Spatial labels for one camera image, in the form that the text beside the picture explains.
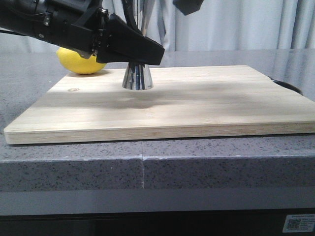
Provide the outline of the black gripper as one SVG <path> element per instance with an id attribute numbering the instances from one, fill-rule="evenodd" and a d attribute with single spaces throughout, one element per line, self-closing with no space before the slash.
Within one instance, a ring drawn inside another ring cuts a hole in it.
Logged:
<path id="1" fill-rule="evenodd" d="M 126 24 L 142 36 L 135 18 L 133 0 L 121 0 Z M 185 16 L 200 10 L 204 0 L 173 0 L 174 6 Z"/>
<path id="2" fill-rule="evenodd" d="M 101 0 L 40 0 L 39 39 L 77 52 L 88 59 L 95 52 L 98 30 L 103 26 Z M 96 61 L 160 65 L 165 49 L 129 27 L 118 15 L 106 22 Z"/>

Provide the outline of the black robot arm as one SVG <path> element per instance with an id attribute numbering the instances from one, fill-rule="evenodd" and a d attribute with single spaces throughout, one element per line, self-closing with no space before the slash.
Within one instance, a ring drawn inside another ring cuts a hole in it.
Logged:
<path id="1" fill-rule="evenodd" d="M 0 26 L 74 50 L 99 63 L 159 65 L 164 48 L 136 29 L 132 3 L 124 1 L 127 21 L 109 14 L 100 0 L 2 0 Z"/>

